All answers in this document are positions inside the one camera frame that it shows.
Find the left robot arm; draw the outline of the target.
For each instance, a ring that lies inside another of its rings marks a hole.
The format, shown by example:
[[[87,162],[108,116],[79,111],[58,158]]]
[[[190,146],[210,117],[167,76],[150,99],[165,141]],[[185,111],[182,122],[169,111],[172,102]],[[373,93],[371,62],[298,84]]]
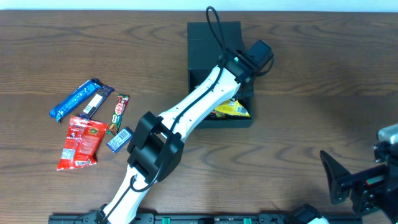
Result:
[[[112,201],[96,214],[96,223],[131,223],[139,204],[156,183],[180,163],[190,133],[217,106],[264,74],[274,61],[269,45],[258,40],[247,52],[224,49],[206,79],[181,102],[158,116],[143,115],[127,147],[126,176]]]

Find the red snack packet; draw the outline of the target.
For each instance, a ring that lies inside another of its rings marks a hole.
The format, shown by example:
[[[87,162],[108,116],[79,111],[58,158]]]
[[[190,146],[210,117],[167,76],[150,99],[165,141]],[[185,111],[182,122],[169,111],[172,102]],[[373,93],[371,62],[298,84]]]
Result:
[[[95,165],[94,155],[107,128],[105,123],[72,116],[57,171]]]

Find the yellow snack packet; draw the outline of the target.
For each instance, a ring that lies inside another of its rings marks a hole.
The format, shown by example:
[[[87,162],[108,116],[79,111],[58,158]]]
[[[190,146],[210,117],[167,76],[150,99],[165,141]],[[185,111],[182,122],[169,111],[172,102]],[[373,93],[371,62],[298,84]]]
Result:
[[[226,100],[215,108],[217,114],[250,118],[248,110],[238,100]]]

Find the blue biscuit bar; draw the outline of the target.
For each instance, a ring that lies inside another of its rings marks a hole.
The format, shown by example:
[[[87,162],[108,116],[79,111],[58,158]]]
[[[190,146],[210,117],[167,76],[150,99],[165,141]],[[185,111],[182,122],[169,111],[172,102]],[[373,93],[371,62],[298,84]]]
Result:
[[[92,78],[80,85],[74,92],[67,96],[61,103],[53,107],[49,115],[56,122],[60,122],[66,115],[71,113],[78,105],[88,99],[97,90],[102,88],[103,84],[97,78]]]

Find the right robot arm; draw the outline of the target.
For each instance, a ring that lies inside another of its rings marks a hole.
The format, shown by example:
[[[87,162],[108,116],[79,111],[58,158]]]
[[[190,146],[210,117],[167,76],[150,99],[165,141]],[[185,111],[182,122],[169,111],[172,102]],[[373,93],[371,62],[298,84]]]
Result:
[[[373,145],[373,151],[380,165],[355,174],[326,151],[320,151],[330,201],[337,205],[350,199],[357,216],[381,210],[391,223],[397,223],[397,144],[381,141]]]

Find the black Haribo gummy bag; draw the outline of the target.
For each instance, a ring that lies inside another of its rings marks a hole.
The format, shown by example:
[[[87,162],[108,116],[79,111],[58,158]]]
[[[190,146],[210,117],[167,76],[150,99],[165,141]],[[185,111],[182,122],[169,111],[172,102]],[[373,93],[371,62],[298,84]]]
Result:
[[[197,80],[197,78],[195,76],[191,76],[190,77],[190,87],[189,87],[189,93],[193,92],[194,90],[196,90],[202,83],[202,81]],[[216,110],[212,110],[206,117],[205,120],[212,120],[212,121],[216,121],[216,120],[225,120],[226,119],[226,115],[222,112],[218,112]]]

